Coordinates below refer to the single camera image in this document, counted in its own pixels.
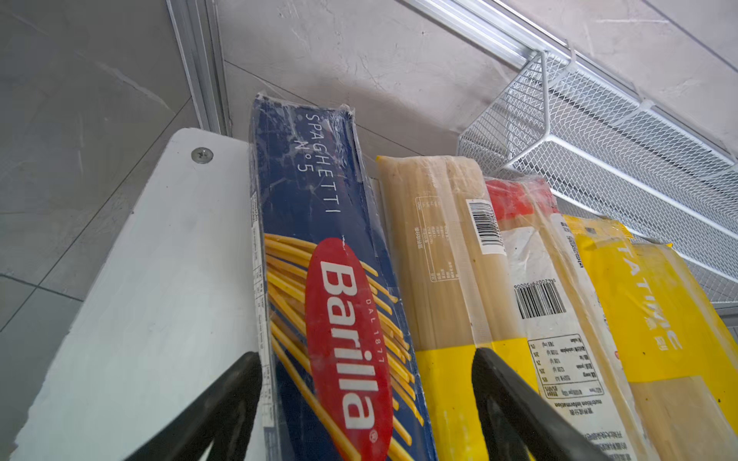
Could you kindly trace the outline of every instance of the white wire basket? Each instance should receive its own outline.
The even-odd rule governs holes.
[[[673,243],[713,303],[738,302],[735,161],[613,87],[538,53],[461,134],[486,176],[539,174],[569,206]]]

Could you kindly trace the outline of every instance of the packaging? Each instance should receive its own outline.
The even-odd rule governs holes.
[[[567,222],[662,459],[738,458],[738,346],[684,261],[617,221]]]
[[[540,177],[487,186],[541,396],[610,459],[658,459],[551,189]]]
[[[252,141],[269,459],[436,460],[354,113],[259,95]]]
[[[380,156],[377,167],[438,457],[488,460],[472,388],[477,346],[536,384],[482,172],[451,156]]]

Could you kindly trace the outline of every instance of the red oval label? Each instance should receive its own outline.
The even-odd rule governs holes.
[[[344,460],[355,457],[348,439],[362,460],[385,460],[393,413],[384,337],[361,262],[339,238],[313,251],[305,321],[315,393],[345,435],[328,428],[336,447]]]

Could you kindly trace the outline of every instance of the tile grout line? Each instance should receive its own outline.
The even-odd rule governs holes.
[[[18,283],[20,283],[22,285],[27,285],[27,286],[30,286],[30,287],[33,287],[33,288],[40,288],[41,290],[48,291],[48,292],[53,293],[53,294],[58,294],[59,296],[62,296],[62,297],[65,297],[65,298],[70,298],[70,299],[73,299],[74,301],[85,302],[84,299],[75,298],[74,296],[70,296],[70,295],[68,295],[66,293],[62,293],[60,291],[52,290],[51,288],[46,288],[46,287],[43,287],[41,285],[34,285],[31,282],[26,282],[25,280],[21,280],[19,278],[16,278],[16,277],[13,277],[13,276],[10,276],[10,275],[0,274],[0,277],[5,278],[5,279],[8,279],[8,280],[12,280],[13,282],[18,282]]]
[[[286,89],[286,88],[282,88],[281,86],[279,86],[279,85],[276,85],[276,84],[274,84],[274,83],[272,83],[272,82],[268,81],[267,79],[261,78],[261,77],[259,77],[258,75],[256,75],[255,73],[253,73],[253,72],[250,72],[250,71],[247,71],[247,70],[246,70],[246,69],[244,69],[243,67],[241,67],[241,66],[239,66],[239,65],[237,65],[237,64],[234,64],[234,63],[230,62],[230,61],[229,61],[229,60],[227,60],[227,59],[223,59],[223,62],[226,62],[226,63],[230,64],[231,66],[235,67],[236,69],[242,70],[242,71],[246,72],[247,74],[249,74],[249,75],[252,75],[253,77],[256,77],[257,79],[261,80],[262,82],[265,82],[265,83],[268,83],[269,85],[275,86],[275,87],[279,88],[279,89],[280,89],[280,90],[282,90],[282,91],[287,91],[287,92],[288,92],[288,93],[290,93],[290,94],[294,94],[295,96],[299,97],[300,99],[302,99],[302,100],[305,100],[305,101],[307,101],[307,102],[308,102],[309,104],[312,104],[312,105],[316,105],[316,106],[319,106],[318,104],[316,104],[316,103],[313,103],[313,102],[312,102],[312,101],[310,101],[309,99],[307,99],[307,98],[305,98],[305,97],[302,97],[302,96],[300,96],[299,94],[297,94],[297,93],[294,93],[293,91],[289,91],[289,90],[288,90],[288,89]],[[359,124],[357,123],[357,124],[356,124],[356,126],[358,126],[359,128],[362,128],[362,129],[364,129],[364,130],[366,130],[366,131],[368,131],[368,132],[370,132],[370,133],[372,133],[372,134],[374,134],[374,135],[377,135],[377,136],[379,136],[380,138],[382,138],[382,139],[385,139],[385,140],[387,140],[387,141],[389,141],[389,142],[391,142],[391,143],[393,143],[393,144],[397,144],[398,146],[400,146],[400,147],[401,147],[401,148],[403,148],[403,149],[408,149],[408,150],[409,150],[410,152],[412,152],[412,153],[415,153],[415,154],[417,154],[417,155],[419,155],[419,156],[425,156],[424,154],[422,154],[422,153],[419,153],[419,152],[417,152],[417,151],[415,151],[415,150],[413,150],[413,149],[410,149],[409,147],[403,146],[402,144],[400,144],[400,143],[399,143],[399,142],[397,142],[397,141],[393,141],[392,139],[390,139],[390,138],[387,138],[386,136],[382,136],[381,134],[379,134],[379,133],[377,133],[377,132],[375,132],[375,131],[372,131],[372,130],[370,130],[369,128],[366,128],[366,127],[365,127],[365,126],[363,126],[363,125],[359,125]]]
[[[23,308],[23,306],[26,305],[26,302],[28,302],[28,300],[31,299],[31,296],[33,296],[33,294],[36,292],[36,288],[37,287],[33,287],[33,289],[31,290],[31,292],[28,293],[28,296],[26,297],[26,299],[24,299],[23,302],[21,303],[21,305],[15,310],[15,312],[13,312],[13,315],[10,316],[10,318],[7,320],[7,322],[5,322],[5,325],[3,325],[2,328],[0,328],[0,333],[2,333],[3,330],[5,330],[5,327],[6,326],[10,325],[10,321],[12,321],[15,318],[15,316],[18,314],[18,312],[21,311],[21,309]]]
[[[687,37],[692,39],[696,44],[700,45],[702,48],[704,48],[705,51],[713,55],[715,58],[720,60],[723,64],[730,67],[733,72],[738,73],[738,67],[736,67],[734,64],[732,64],[730,61],[725,59],[720,53],[712,49],[708,44],[701,41],[699,38],[695,37],[691,32],[689,32],[684,26],[676,22],[674,19],[671,19],[667,14],[665,14],[663,11],[659,10],[654,4],[652,4],[649,0],[641,0],[643,3],[651,7],[652,10],[657,12],[661,17],[666,19],[668,22],[672,23],[674,27],[679,29],[681,32],[683,32]]]
[[[103,202],[103,204],[100,206],[100,208],[97,209],[97,211],[92,216],[92,218],[90,218],[90,220],[87,221],[87,224],[85,224],[85,226],[82,228],[82,230],[80,231],[80,233],[77,234],[77,237],[75,237],[75,239],[72,240],[72,242],[69,244],[69,246],[66,247],[66,250],[64,250],[64,253],[62,253],[61,256],[59,257],[59,259],[56,260],[56,262],[54,263],[54,265],[51,266],[51,269],[49,269],[49,271],[46,273],[46,275],[44,275],[41,278],[41,281],[38,283],[38,287],[39,288],[43,288],[43,287],[41,287],[41,284],[44,283],[44,280],[46,280],[46,278],[49,276],[49,274],[51,274],[51,272],[54,270],[54,268],[57,266],[57,264],[59,264],[59,262],[62,260],[62,258],[64,257],[64,255],[66,255],[66,253],[69,251],[69,249],[74,246],[74,244],[77,242],[77,240],[80,238],[80,236],[85,232],[85,230],[87,230],[87,228],[92,223],[92,221],[94,221],[94,219],[97,217],[97,215],[100,214],[100,212],[103,210],[103,208],[105,207],[105,205],[107,205],[107,203],[110,201],[110,199],[113,197],[113,195],[115,195],[115,193],[118,191],[118,189],[120,189],[120,187],[123,185],[123,183],[125,182],[125,180],[128,179],[128,177],[131,175],[131,173],[133,173],[133,171],[136,169],[136,167],[138,166],[138,164],[141,163],[141,161],[143,160],[143,158],[146,156],[146,153],[148,153],[148,151],[154,146],[154,144],[156,144],[156,141],[159,139],[159,137],[161,135],[163,135],[163,133],[167,130],[167,128],[169,128],[172,125],[172,123],[174,123],[174,120],[177,118],[177,116],[179,116],[180,112],[182,112],[182,110],[187,106],[187,104],[190,102],[190,100],[192,100],[192,96],[188,97],[188,99],[184,102],[184,104],[182,105],[182,107],[179,108],[179,110],[174,114],[174,117],[172,117],[172,119],[169,121],[169,123],[164,127],[164,129],[162,129],[162,132],[159,133],[156,136],[156,138],[154,139],[154,141],[152,141],[151,145],[149,145],[144,150],[144,152],[141,155],[141,157],[136,161],[136,163],[128,171],[128,173],[126,173],[125,177],[123,177],[123,179],[121,180],[121,182],[118,183],[118,185],[115,187],[115,189],[113,190],[113,192],[111,192],[111,194]]]

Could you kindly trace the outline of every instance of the spaghetti box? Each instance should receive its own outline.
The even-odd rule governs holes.
[[[260,94],[251,126],[269,459],[436,460],[353,111]]]

